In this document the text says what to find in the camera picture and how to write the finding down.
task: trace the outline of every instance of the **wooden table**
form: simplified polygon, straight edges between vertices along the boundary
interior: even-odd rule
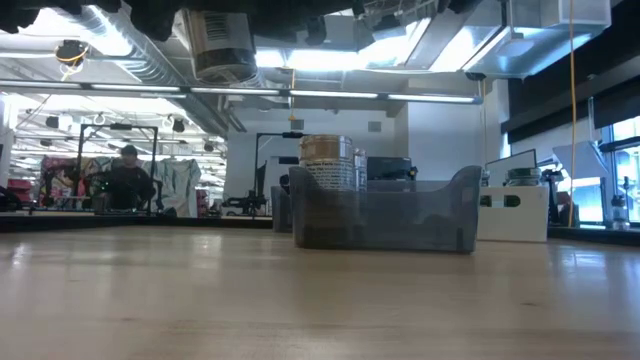
[[[268,230],[0,234],[0,358],[640,359],[640,253],[312,251]]]

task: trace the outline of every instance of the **white box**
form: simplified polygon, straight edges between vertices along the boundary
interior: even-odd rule
[[[492,207],[480,207],[478,240],[547,241],[547,187],[484,187],[480,188],[480,196],[491,196]],[[505,196],[518,197],[520,205],[504,207]]]

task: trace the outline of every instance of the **computer monitor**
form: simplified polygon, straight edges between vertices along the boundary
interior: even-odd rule
[[[489,171],[489,186],[500,187],[507,181],[509,170],[537,166],[536,150],[533,149],[487,163],[485,169]]]
[[[411,158],[367,157],[367,180],[410,180]]]

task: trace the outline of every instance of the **translucent plastic bin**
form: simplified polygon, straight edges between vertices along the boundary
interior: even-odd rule
[[[451,182],[370,181],[366,192],[321,189],[289,169],[296,244],[315,249],[475,250],[482,168]]]
[[[271,214],[273,232],[291,233],[291,197],[280,186],[271,187]]]

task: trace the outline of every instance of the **red object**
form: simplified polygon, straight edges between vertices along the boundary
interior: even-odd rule
[[[31,183],[28,180],[9,179],[7,189],[16,194],[23,203],[31,202]]]

